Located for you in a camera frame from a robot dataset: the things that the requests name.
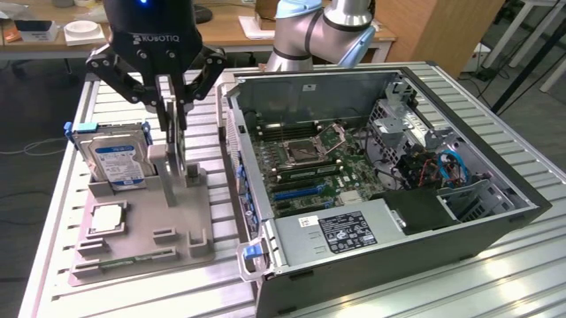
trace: blue pcie slot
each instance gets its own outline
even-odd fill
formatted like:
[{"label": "blue pcie slot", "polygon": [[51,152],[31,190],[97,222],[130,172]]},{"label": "blue pcie slot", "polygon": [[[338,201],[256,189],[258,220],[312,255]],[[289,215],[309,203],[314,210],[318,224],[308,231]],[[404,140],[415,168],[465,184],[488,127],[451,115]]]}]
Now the blue pcie slot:
[{"label": "blue pcie slot", "polygon": [[309,189],[301,189],[301,190],[290,191],[286,193],[277,193],[273,195],[273,200],[281,201],[286,199],[293,199],[296,197],[316,195],[316,194],[320,194],[322,190],[324,190],[324,185],[318,185],[317,187],[312,187]]}]

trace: sticker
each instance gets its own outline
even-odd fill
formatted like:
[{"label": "sticker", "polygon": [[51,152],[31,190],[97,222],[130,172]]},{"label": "sticker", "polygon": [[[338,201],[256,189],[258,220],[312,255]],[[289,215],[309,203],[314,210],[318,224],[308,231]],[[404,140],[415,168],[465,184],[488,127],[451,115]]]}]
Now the sticker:
[{"label": "sticker", "polygon": [[325,167],[325,168],[318,168],[318,169],[316,170],[316,174],[324,174],[324,173],[326,173],[326,172],[332,172],[332,171],[334,171],[334,170],[336,170],[336,166]]},{"label": "sticker", "polygon": [[377,244],[360,211],[318,219],[317,223],[334,254]]},{"label": "sticker", "polygon": [[314,90],[316,90],[316,84],[302,85],[302,91],[314,91]]},{"label": "sticker", "polygon": [[313,225],[317,225],[317,223],[318,223],[318,216],[317,215],[313,215],[310,217],[298,218],[300,227],[310,227]]},{"label": "sticker", "polygon": [[142,182],[141,165],[133,160],[133,146],[97,148],[94,151],[110,183],[130,186]]},{"label": "sticker", "polygon": [[293,174],[292,176],[290,176],[290,179],[294,179],[294,178],[301,178],[301,177],[308,177],[308,176],[313,176],[316,173],[312,171],[312,172],[305,172],[304,174]]}]

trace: metal extrusion table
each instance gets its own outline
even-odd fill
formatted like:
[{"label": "metal extrusion table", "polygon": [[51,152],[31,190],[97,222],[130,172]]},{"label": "metal extrusion table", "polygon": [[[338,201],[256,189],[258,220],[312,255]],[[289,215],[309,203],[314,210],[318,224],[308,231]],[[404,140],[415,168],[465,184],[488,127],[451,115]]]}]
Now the metal extrusion table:
[{"label": "metal extrusion table", "polygon": [[[365,64],[361,67],[379,67]],[[407,66],[455,110],[553,207],[475,258],[293,312],[288,317],[555,317],[566,313],[566,174],[435,66]],[[226,72],[246,72],[236,69]],[[66,285],[89,173],[66,146],[19,317],[252,317],[250,285],[237,273],[237,232],[229,204],[210,92],[188,114],[186,158],[208,172],[216,259],[208,264],[71,288]],[[441,127],[432,106],[419,110]],[[156,117],[98,81],[86,81],[74,123],[124,123]]]}]

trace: desk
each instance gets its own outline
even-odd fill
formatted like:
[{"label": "desk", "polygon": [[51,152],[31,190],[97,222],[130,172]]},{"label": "desk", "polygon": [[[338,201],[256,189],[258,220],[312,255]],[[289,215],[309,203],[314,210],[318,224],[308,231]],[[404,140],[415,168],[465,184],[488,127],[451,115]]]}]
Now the desk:
[{"label": "desk", "polygon": [[[38,19],[53,20],[58,25],[73,21],[74,15],[86,12],[81,7],[55,8],[49,0],[11,0],[13,3],[30,4],[29,8]],[[269,52],[273,40],[250,40],[241,30],[237,16],[253,16],[253,6],[241,5],[238,0],[226,0],[220,4],[205,5],[213,14],[210,22],[197,26],[202,35],[204,43],[220,46],[228,53],[230,52]],[[108,25],[102,25],[105,35],[109,35]],[[396,36],[387,28],[375,35],[375,41],[369,48],[375,48],[372,62],[383,62],[389,51],[391,43]],[[15,41],[5,43],[0,49],[0,60],[31,60],[47,58],[83,58],[93,48],[100,44],[66,46],[62,32],[54,42],[30,43]]]}]

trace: warning label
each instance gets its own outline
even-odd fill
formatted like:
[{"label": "warning label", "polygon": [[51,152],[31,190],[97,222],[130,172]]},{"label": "warning label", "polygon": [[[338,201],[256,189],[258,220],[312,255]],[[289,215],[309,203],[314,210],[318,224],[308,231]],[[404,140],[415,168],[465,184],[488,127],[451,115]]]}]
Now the warning label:
[{"label": "warning label", "polygon": [[377,244],[358,211],[318,219],[317,223],[324,233],[329,251],[334,254]]}]

